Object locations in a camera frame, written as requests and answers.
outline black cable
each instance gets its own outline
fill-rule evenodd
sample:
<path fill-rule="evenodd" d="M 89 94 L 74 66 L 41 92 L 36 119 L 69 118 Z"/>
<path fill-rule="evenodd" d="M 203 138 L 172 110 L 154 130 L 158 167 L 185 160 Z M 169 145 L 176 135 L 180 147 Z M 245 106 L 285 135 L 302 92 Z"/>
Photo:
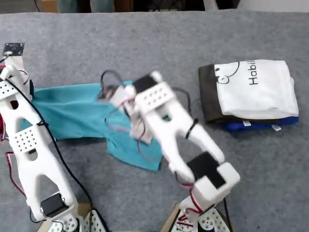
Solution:
<path fill-rule="evenodd" d="M 191 116 L 192 115 L 192 110 L 191 110 L 191 99 L 190 99 L 190 94 L 182 89 L 182 88 L 179 88 L 179 87 L 172 87 L 173 90 L 175 91 L 178 91 L 178 92 L 181 92 L 181 93 L 184 93 L 186 96 L 187 96 L 187 100 L 188 100 L 188 113 L 189 115 Z"/>
<path fill-rule="evenodd" d="M 101 89 L 102 89 L 102 91 L 104 90 L 103 78 L 104 78 L 105 74 L 108 74 L 108 73 L 114 75 L 114 77 L 115 77 L 119 82 L 121 82 L 121 85 L 122 85 L 123 87 L 125 86 L 125 83 L 124 83 L 124 81 L 123 81 L 121 75 L 120 75 L 117 71 L 107 69 L 107 70 L 105 70 L 105 71 L 102 73 L 102 75 L 101 75 L 100 84 L 101 84 Z"/>
<path fill-rule="evenodd" d="M 42 221 L 46 221 L 46 219 L 41 220 L 41 221 L 35 221 L 35 220 L 32 219 L 31 214 L 32 214 L 32 210 L 31 210 L 31 208 L 30 208 L 30 211 L 29 211 L 29 218 L 30 218 L 30 221 L 33 222 L 33 223 L 35 223 L 35 224 L 41 223 Z"/>
<path fill-rule="evenodd" d="M 1 59 L 1 60 L 0 60 L 0 64 L 1 64 L 2 62 L 4 62 L 5 60 L 6 60 L 6 58 Z"/>
<path fill-rule="evenodd" d="M 224 210 L 225 210 L 225 216 L 227 219 L 227 223 L 228 223 L 228 228 L 230 231 L 232 231 L 232 225 L 231 225 L 231 220 L 230 220 L 230 215 L 228 214 L 228 209 L 227 209 L 227 203 L 226 203 L 226 198 L 223 198 L 223 204 L 224 204 Z"/>
<path fill-rule="evenodd" d="M 37 1 L 36 1 L 36 0 L 33 0 L 33 1 L 34 1 L 34 4 L 35 4 L 35 6 L 36 6 L 36 8 L 37 8 L 38 12 L 41 12 L 41 11 L 40 11 L 40 9 L 39 9 L 39 6 L 38 6 Z"/>
<path fill-rule="evenodd" d="M 41 125 L 45 125 L 46 130 L 49 134 L 49 136 L 51 137 L 53 144 L 55 146 L 55 149 L 63 163 L 63 165 L 65 166 L 65 168 L 67 169 L 68 173 L 70 174 L 70 176 L 74 179 L 74 181 L 79 185 L 79 187 L 84 191 L 85 195 L 87 196 L 87 198 L 89 199 L 89 203 L 90 203 L 90 217 L 89 217 L 89 231 L 91 231 L 91 224 L 92 224 L 92 206 L 93 206 L 93 202 L 91 199 L 90 194 L 88 193 L 88 191 L 86 190 L 86 188 L 82 185 L 82 183 L 76 178 L 76 176 L 72 173 L 71 169 L 68 167 L 67 163 L 64 161 L 63 156 L 59 150 L 59 147 L 53 137 L 52 132 L 50 131 L 48 124 L 46 123 L 46 121 L 44 120 L 43 116 L 41 115 L 40 111 L 35 107 L 35 105 L 33 105 L 33 103 L 24 95 L 24 93 L 14 84 L 12 83 L 10 80 L 5 79 L 6 82 L 8 82 L 11 86 L 13 86 L 24 98 L 25 100 L 31 105 L 31 107 L 35 110 L 35 112 L 39 115 L 40 119 L 41 119 Z"/>

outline clothing tag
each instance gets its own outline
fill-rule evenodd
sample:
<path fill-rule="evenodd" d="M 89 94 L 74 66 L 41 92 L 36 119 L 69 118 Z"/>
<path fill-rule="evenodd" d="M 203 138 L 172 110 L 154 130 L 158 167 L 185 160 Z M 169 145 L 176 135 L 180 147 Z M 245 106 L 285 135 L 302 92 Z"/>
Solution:
<path fill-rule="evenodd" d="M 282 128 L 278 125 L 271 125 L 271 127 L 275 130 L 275 131 L 280 131 L 282 130 Z"/>
<path fill-rule="evenodd" d="M 250 127 L 251 126 L 251 123 L 249 121 L 243 121 L 242 123 L 243 123 L 243 125 L 245 127 Z"/>

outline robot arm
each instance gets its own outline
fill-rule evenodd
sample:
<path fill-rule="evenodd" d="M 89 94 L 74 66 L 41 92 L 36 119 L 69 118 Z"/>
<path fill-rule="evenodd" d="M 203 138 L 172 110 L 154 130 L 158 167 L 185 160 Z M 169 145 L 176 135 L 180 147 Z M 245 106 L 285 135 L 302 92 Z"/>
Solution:
<path fill-rule="evenodd" d="M 189 220 L 197 220 L 231 191 L 240 181 L 239 174 L 230 163 L 224 162 L 218 145 L 185 111 L 159 72 L 140 78 L 127 86 L 126 91 L 130 99 L 135 98 L 135 110 L 161 144 L 170 170 L 190 183 L 190 196 L 181 202 L 180 208 Z M 185 163 L 177 148 L 176 135 L 197 144 L 202 154 Z"/>
<path fill-rule="evenodd" d="M 64 231 L 75 231 L 79 218 L 75 195 L 62 167 L 48 147 L 52 138 L 45 124 L 26 100 L 30 95 L 23 75 L 8 63 L 0 73 L 0 114 L 17 160 L 18 176 L 27 204 L 36 220 L 71 221 L 71 226 L 64 227 Z M 17 101 L 17 108 L 12 107 L 12 101 Z M 22 119 L 26 119 L 32 126 L 20 131 Z M 29 157 L 32 153 L 37 155 L 34 160 Z M 39 194 L 39 177 L 42 175 L 53 181 L 59 190 L 47 199 L 41 199 Z"/>

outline white t-shirt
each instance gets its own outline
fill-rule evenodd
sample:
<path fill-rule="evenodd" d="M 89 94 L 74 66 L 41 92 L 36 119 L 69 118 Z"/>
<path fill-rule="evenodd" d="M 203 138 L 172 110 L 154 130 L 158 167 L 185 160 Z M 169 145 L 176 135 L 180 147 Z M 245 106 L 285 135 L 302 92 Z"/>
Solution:
<path fill-rule="evenodd" d="M 223 115 L 247 119 L 298 116 L 294 80 L 283 60 L 214 65 Z"/>

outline gray carpet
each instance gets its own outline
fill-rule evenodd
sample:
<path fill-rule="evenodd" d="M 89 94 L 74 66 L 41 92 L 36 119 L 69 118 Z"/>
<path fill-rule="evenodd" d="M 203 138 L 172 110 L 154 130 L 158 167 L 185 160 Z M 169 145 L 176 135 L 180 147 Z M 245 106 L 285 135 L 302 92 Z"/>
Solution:
<path fill-rule="evenodd" d="M 0 44 L 25 42 L 24 62 L 36 87 L 94 83 L 104 69 L 133 80 L 160 70 L 191 94 L 203 122 L 197 68 L 251 59 L 283 59 L 295 79 L 300 123 L 230 134 L 205 126 L 241 176 L 228 196 L 235 231 L 307 231 L 309 212 L 309 14 L 242 11 L 128 14 L 0 15 Z M 157 173 L 107 154 L 103 140 L 68 140 L 60 149 L 112 230 L 157 231 L 187 196 L 163 163 Z M 0 157 L 1 231 L 33 231 L 23 196 Z M 199 149 L 179 140 L 188 161 Z M 83 192 L 71 178 L 80 201 Z"/>

